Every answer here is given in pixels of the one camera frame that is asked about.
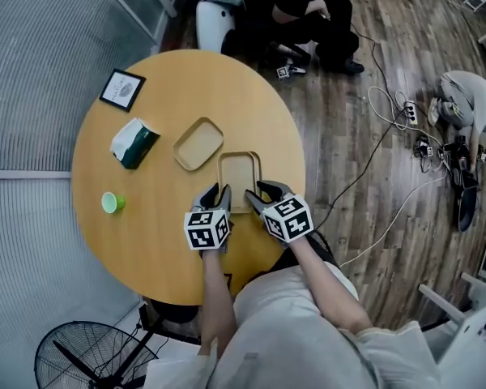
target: green cup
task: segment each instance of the green cup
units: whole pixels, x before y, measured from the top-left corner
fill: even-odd
[[[100,203],[106,213],[114,213],[126,205],[126,198],[119,194],[114,194],[111,191],[107,191],[103,194]]]

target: black picture frame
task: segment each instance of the black picture frame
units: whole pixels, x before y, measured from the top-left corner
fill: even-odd
[[[118,104],[116,102],[113,102],[113,101],[108,100],[108,99],[106,99],[106,98],[103,97],[104,92],[106,91],[106,88],[108,87],[110,81],[112,80],[113,76],[116,73],[121,74],[121,75],[127,75],[127,76],[130,76],[131,78],[135,78],[135,79],[138,79],[140,81],[139,82],[139,85],[137,85],[137,88],[135,89],[135,91],[131,95],[130,102],[128,103],[128,105],[126,107],[124,105],[120,105],[120,104]],[[108,77],[108,80],[106,81],[106,84],[104,85],[103,90],[101,91],[101,93],[99,95],[99,99],[102,100],[103,102],[106,102],[106,104],[113,105],[114,107],[117,107],[117,108],[122,109],[123,111],[126,111],[127,113],[129,113],[130,110],[131,110],[131,106],[135,102],[135,99],[137,98],[137,95],[140,92],[140,89],[144,85],[144,82],[146,82],[146,78],[144,78],[143,76],[134,75],[134,74],[131,74],[130,72],[122,71],[120,69],[114,69],[112,71],[112,73],[110,74],[110,76]]]

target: black shoe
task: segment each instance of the black shoe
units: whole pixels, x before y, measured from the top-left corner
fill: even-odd
[[[325,62],[319,59],[322,69],[329,72],[338,72],[340,74],[346,75],[358,75],[361,74],[365,69],[361,63],[353,61],[351,58],[346,59],[340,63]]]

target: shoe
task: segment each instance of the shoe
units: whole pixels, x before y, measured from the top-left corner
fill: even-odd
[[[358,75],[365,71],[361,63],[353,61],[351,58],[346,59],[340,63],[326,62],[319,58],[322,69],[329,72],[337,72],[346,75]]]
[[[430,106],[427,110],[427,120],[430,126],[436,126],[437,120],[439,119],[439,106],[441,102],[439,102],[439,98],[432,98],[430,101]]]

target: electrical outlet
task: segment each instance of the electrical outlet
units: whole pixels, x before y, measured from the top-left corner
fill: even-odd
[[[405,101],[403,106],[405,108],[405,114],[408,116],[408,123],[411,126],[418,125],[418,117],[416,116],[416,107],[414,106],[414,102],[412,101]]]

